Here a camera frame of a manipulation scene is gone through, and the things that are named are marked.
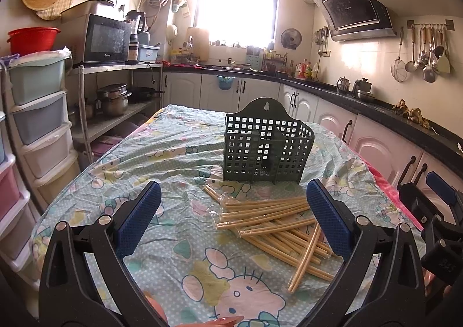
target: green drawer organizer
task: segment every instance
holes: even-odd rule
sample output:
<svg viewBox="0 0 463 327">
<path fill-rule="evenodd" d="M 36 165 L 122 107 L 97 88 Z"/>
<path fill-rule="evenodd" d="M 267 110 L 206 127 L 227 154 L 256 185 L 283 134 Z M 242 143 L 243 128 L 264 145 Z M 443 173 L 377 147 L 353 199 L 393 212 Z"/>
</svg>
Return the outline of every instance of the green drawer organizer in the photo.
<svg viewBox="0 0 463 327">
<path fill-rule="evenodd" d="M 224 181 L 300 182 L 314 133 L 278 101 L 262 97 L 226 114 Z"/>
</svg>

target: blender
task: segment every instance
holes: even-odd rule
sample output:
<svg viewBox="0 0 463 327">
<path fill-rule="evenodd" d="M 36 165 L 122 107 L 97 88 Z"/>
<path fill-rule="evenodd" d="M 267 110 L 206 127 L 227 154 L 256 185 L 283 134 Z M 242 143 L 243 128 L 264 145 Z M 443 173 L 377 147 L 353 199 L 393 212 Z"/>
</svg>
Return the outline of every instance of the blender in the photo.
<svg viewBox="0 0 463 327">
<path fill-rule="evenodd" d="M 126 15 L 126 22 L 131 25 L 129 56 L 127 64 L 138 63 L 138 33 L 144 30 L 146 24 L 146 15 L 144 12 L 129 11 Z"/>
</svg>

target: red cloth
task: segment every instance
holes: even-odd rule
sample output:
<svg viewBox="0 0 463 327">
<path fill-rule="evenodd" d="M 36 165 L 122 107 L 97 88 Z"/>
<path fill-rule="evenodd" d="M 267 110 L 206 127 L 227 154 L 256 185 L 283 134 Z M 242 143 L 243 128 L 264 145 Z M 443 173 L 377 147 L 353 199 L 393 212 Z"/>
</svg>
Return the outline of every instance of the red cloth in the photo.
<svg viewBox="0 0 463 327">
<path fill-rule="evenodd" d="M 363 158 L 362 160 L 368 166 L 368 170 L 371 172 L 371 174 L 373 174 L 374 180 L 376 181 L 378 187 L 387 195 L 395 207 L 400 209 L 418 229 L 423 230 L 423 227 L 418 222 L 418 220 L 416 220 L 416 218 L 407 209 L 407 207 L 405 207 L 404 204 L 400 201 L 399 192 L 394 187 L 392 187 L 390 183 L 384 179 L 380 172 L 376 170 L 368 161 Z"/>
</svg>

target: white cabinet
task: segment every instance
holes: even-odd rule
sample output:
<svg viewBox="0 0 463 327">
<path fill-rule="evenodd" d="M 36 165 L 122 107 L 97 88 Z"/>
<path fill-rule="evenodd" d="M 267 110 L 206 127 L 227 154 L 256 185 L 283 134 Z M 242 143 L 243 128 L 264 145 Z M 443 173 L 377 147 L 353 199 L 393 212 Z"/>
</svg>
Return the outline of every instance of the white cabinet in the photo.
<svg viewBox="0 0 463 327">
<path fill-rule="evenodd" d="M 241 78 L 235 78 L 231 88 L 224 91 L 219 88 L 216 75 L 203 74 L 200 109 L 236 113 L 238 111 L 241 83 Z"/>
<path fill-rule="evenodd" d="M 285 84 L 280 85 L 280 94 L 278 101 L 285 107 L 286 112 L 291 116 L 293 114 L 293 100 L 296 95 L 296 88 L 290 87 Z"/>
<path fill-rule="evenodd" d="M 441 198 L 439 198 L 439 196 L 426 183 L 426 176 L 432 171 L 436 172 L 444 181 L 456 190 L 463 191 L 463 180 L 428 153 L 423 154 L 416 172 L 413 175 L 413 182 L 423 192 L 423 194 L 435 204 L 439 211 L 442 212 L 445 221 L 454 224 L 455 220 L 453 219 L 449 206 Z"/>
<path fill-rule="evenodd" d="M 411 180 L 423 154 L 415 144 L 361 115 L 357 116 L 349 147 L 393 186 L 397 186 L 403 173 L 402 184 Z"/>
<path fill-rule="evenodd" d="M 258 79 L 242 79 L 238 110 L 244 109 L 251 101 L 261 97 L 278 100 L 279 83 Z"/>
<path fill-rule="evenodd" d="M 355 127 L 357 115 L 325 100 L 320 100 L 315 114 L 315 123 L 332 131 L 340 139 L 343 138 L 344 130 L 346 137 L 344 141 L 349 143 Z"/>
<path fill-rule="evenodd" d="M 313 122 L 318 103 L 317 96 L 297 89 L 293 99 L 293 112 L 290 115 L 302 122 Z"/>
<path fill-rule="evenodd" d="M 183 105 L 199 109 L 201 97 L 201 74 L 163 73 L 161 80 L 163 106 Z"/>
</svg>

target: black countertop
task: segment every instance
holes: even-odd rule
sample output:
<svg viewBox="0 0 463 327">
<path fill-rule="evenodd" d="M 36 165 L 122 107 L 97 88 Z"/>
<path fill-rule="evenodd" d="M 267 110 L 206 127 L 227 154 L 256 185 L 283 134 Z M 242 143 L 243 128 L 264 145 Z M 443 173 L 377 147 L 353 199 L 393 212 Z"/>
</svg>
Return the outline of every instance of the black countertop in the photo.
<svg viewBox="0 0 463 327">
<path fill-rule="evenodd" d="M 306 91 L 354 114 L 363 115 L 382 124 L 437 158 L 463 179 L 463 153 L 460 152 L 457 146 L 457 143 L 463 145 L 463 139 L 434 122 L 430 121 L 430 124 L 437 133 L 399 117 L 392 111 L 392 105 L 383 101 L 375 100 L 374 103 L 365 103 L 355 99 L 351 95 L 338 94 L 336 87 L 330 84 L 318 83 L 316 81 L 288 80 L 246 70 L 237 71 L 220 67 L 170 66 L 165 67 L 164 72 L 217 74 L 229 77 L 268 80 Z"/>
</svg>

